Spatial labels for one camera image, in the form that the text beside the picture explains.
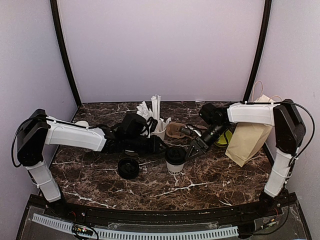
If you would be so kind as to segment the black coffee cup lid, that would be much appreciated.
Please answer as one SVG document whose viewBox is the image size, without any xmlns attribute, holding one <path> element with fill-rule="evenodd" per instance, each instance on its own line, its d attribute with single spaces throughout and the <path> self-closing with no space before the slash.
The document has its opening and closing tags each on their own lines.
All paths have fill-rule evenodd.
<svg viewBox="0 0 320 240">
<path fill-rule="evenodd" d="M 181 146 L 169 147 L 164 155 L 165 160 L 174 166 L 182 165 L 186 162 L 186 150 Z"/>
</svg>

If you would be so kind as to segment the white paper coffee cup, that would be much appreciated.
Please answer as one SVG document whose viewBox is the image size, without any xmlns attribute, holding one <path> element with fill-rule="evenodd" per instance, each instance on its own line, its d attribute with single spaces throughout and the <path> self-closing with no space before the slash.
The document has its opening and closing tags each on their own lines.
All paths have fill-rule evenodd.
<svg viewBox="0 0 320 240">
<path fill-rule="evenodd" d="M 185 160 L 180 160 L 180 161 L 167 160 L 166 166 L 169 174 L 173 176 L 179 175 L 184 168 L 185 162 L 186 162 Z"/>
</svg>

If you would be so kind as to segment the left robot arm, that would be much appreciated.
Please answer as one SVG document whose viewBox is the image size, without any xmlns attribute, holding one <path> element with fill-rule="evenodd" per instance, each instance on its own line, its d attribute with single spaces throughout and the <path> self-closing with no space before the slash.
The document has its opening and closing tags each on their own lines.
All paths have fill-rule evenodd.
<svg viewBox="0 0 320 240">
<path fill-rule="evenodd" d="M 86 121 L 76 123 L 59 120 L 37 109 L 16 130 L 11 145 L 11 160 L 14 167 L 23 166 L 33 178 L 51 210 L 60 218 L 71 213 L 63 193 L 54 180 L 43 157 L 45 145 L 70 146 L 82 149 L 113 153 L 153 155 L 165 152 L 168 145 L 153 134 L 158 121 L 136 113 L 128 113 L 120 123 L 109 127 L 105 124 L 90 126 Z"/>
</svg>

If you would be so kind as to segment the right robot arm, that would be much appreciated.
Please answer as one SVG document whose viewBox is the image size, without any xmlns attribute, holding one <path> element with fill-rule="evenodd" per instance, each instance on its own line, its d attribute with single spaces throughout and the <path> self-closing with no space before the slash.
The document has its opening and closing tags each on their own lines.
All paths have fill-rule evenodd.
<svg viewBox="0 0 320 240">
<path fill-rule="evenodd" d="M 297 108 L 298 104 L 291 99 L 275 103 L 237 102 L 219 107 L 207 103 L 200 109 L 199 116 L 209 127 L 190 142 L 185 159 L 191 160 L 206 154 L 232 123 L 263 124 L 273 127 L 276 157 L 264 192 L 275 198 L 290 178 L 306 134 L 306 126 Z"/>
</svg>

